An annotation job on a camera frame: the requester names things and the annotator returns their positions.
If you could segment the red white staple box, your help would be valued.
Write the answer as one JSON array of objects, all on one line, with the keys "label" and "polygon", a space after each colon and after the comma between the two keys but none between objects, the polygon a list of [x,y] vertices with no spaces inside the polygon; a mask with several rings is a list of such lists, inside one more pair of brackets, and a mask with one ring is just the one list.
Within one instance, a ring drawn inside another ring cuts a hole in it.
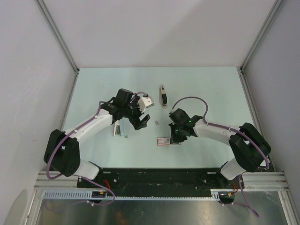
[{"label": "red white staple box", "polygon": [[181,145],[181,143],[174,142],[170,137],[158,137],[157,146]]}]

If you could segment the black silver stapler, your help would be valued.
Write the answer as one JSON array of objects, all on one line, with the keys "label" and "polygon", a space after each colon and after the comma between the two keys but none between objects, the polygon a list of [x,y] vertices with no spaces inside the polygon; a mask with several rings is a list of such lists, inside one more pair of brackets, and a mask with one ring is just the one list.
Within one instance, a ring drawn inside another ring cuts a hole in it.
[{"label": "black silver stapler", "polygon": [[163,108],[167,108],[167,94],[163,85],[160,86],[160,103]]}]

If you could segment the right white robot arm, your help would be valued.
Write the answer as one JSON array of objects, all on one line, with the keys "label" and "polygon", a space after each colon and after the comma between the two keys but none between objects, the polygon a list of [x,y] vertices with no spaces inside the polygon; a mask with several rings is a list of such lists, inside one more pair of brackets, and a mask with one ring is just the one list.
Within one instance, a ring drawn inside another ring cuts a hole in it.
[{"label": "right white robot arm", "polygon": [[250,123],[242,126],[225,126],[206,121],[204,117],[189,117],[182,110],[170,113],[171,141],[182,143],[188,137],[209,138],[231,147],[234,158],[226,162],[218,171],[216,182],[221,188],[227,188],[233,179],[244,172],[255,172],[262,162],[269,166],[267,156],[271,147],[258,130]]}]

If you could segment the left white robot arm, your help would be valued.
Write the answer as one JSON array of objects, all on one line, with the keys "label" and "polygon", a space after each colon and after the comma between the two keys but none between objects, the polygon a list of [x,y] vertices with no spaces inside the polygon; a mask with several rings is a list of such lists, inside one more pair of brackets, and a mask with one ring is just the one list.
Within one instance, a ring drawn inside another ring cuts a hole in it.
[{"label": "left white robot arm", "polygon": [[135,130],[145,128],[150,116],[141,116],[153,105],[153,98],[145,92],[133,93],[127,89],[119,89],[115,97],[100,101],[97,111],[81,124],[66,131],[52,131],[44,154],[48,179],[57,178],[50,175],[50,169],[54,169],[59,172],[58,176],[82,177],[95,188],[101,186],[104,178],[100,167],[81,158],[80,146],[123,118],[127,118]]}]

